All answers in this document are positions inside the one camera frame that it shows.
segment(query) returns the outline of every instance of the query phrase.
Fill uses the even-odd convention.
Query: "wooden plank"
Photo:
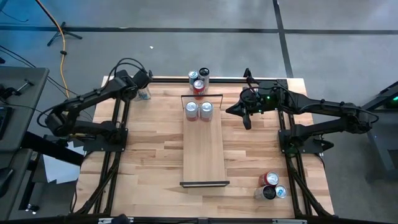
[[[289,89],[306,94],[301,78],[287,79]],[[245,130],[239,116],[225,113],[238,101],[245,84],[211,84],[209,94],[224,94],[221,107],[223,156],[226,180],[222,188],[184,189],[183,111],[180,95],[189,94],[188,83],[151,83],[152,99],[131,102],[127,147],[122,154],[113,201],[112,216],[136,217],[235,217],[291,218],[294,216],[284,155],[280,153],[275,111],[251,117],[252,129]],[[114,100],[97,105],[95,121],[110,120]],[[296,123],[312,124],[311,114],[295,116]],[[303,155],[308,188],[323,207],[333,213],[322,163],[314,155]],[[81,167],[78,181],[78,210],[98,184],[102,152],[92,153]],[[255,201],[252,193],[258,176],[269,171],[279,174],[287,197]],[[298,188],[300,208],[304,211]]]
[[[183,116],[184,185],[188,187],[189,182],[225,181],[220,109],[214,108],[213,119],[209,122],[200,119],[189,121],[185,112]]]

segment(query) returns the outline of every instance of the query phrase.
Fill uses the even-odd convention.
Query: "aluminum can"
[[[276,197],[278,197],[278,198],[286,198],[287,191],[286,191],[286,188],[283,185],[276,186],[275,192],[276,192]]]
[[[260,186],[265,186],[265,185],[272,185],[276,186],[279,183],[279,176],[275,172],[268,172],[266,174],[262,174],[259,176],[259,185]]]
[[[196,121],[199,118],[199,107],[191,101],[185,105],[185,115],[189,121]]]
[[[207,90],[210,83],[210,71],[208,68],[201,68],[199,70],[199,79],[205,83],[205,89]]]
[[[205,84],[202,80],[196,80],[193,83],[193,94],[194,95],[203,95],[205,94]],[[200,100],[203,97],[201,96],[196,96],[195,99]]]
[[[275,188],[271,185],[259,187],[254,191],[254,198],[257,200],[269,199],[272,200],[276,196]]]
[[[188,73],[189,77],[189,89],[193,90],[193,83],[199,79],[199,74],[196,71],[191,71]]]
[[[200,119],[202,121],[211,121],[214,107],[210,102],[203,102],[200,106]]]

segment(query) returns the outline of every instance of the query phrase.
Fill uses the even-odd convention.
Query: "gray floor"
[[[61,0],[42,1],[58,21],[71,26],[196,27],[275,29],[271,0]],[[286,29],[398,29],[394,0],[280,0]],[[49,26],[33,1],[9,1],[4,9],[27,24]],[[15,24],[0,14],[0,24]],[[286,77],[278,34],[216,33],[95,33],[83,40],[67,37],[65,76],[71,90],[84,93],[99,86],[101,77],[122,57],[140,60],[155,75],[186,75],[208,67],[213,75],[240,77],[246,67],[256,77]],[[0,44],[20,53],[38,67],[59,76],[61,39],[46,43],[53,32],[0,31]],[[396,35],[287,35],[295,78],[304,78],[310,97],[361,105],[397,81]],[[0,54],[7,64],[22,66]],[[47,84],[38,109],[64,100]],[[314,116],[319,123],[330,118]],[[49,134],[32,122],[30,130]],[[364,176],[379,163],[365,135],[331,134],[335,147],[325,153],[326,176],[335,213],[343,218],[398,222],[398,184],[368,184]],[[41,205],[37,217],[67,213],[74,185],[35,189]],[[29,217],[23,212],[13,218]]]

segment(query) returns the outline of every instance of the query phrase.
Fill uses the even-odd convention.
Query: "silver can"
[[[203,102],[200,106],[200,119],[202,121],[211,121],[213,110],[213,105],[210,102]]]
[[[191,71],[188,73],[188,77],[189,77],[189,89],[193,90],[193,84],[196,80],[198,80],[199,74],[196,71]]]
[[[187,120],[196,121],[199,118],[199,107],[198,105],[191,101],[185,105],[185,115],[187,116]]]
[[[207,90],[210,83],[210,71],[208,68],[201,68],[199,70],[199,79],[205,83],[205,89]]]
[[[287,191],[286,191],[286,188],[283,185],[276,186],[275,192],[276,192],[276,197],[286,198]]]
[[[275,198],[275,188],[271,185],[259,187],[254,191],[254,198],[257,200],[272,200]]]

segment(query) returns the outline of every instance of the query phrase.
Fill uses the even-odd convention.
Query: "robotic arm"
[[[378,119],[371,121],[369,115],[373,114],[353,103],[309,99],[303,94],[289,91],[278,82],[257,82],[248,68],[244,76],[247,77],[249,88],[240,93],[239,101],[226,112],[241,116],[246,129],[251,129],[250,115],[272,110],[281,110],[287,114],[316,113],[340,117],[310,126],[293,125],[285,140],[287,144],[295,147],[303,146],[303,142],[311,136],[342,131],[353,134],[366,133]]]
[[[120,98],[124,102],[130,101],[136,97],[137,91],[145,88],[151,80],[152,72],[150,70],[149,73],[139,70],[133,77],[130,77],[127,71],[121,70],[104,87],[54,106],[45,119],[45,123],[54,136],[62,137],[75,133],[101,134],[108,142],[117,142],[119,140],[118,129],[112,121],[104,121],[100,124],[77,121],[79,113],[110,98]]]

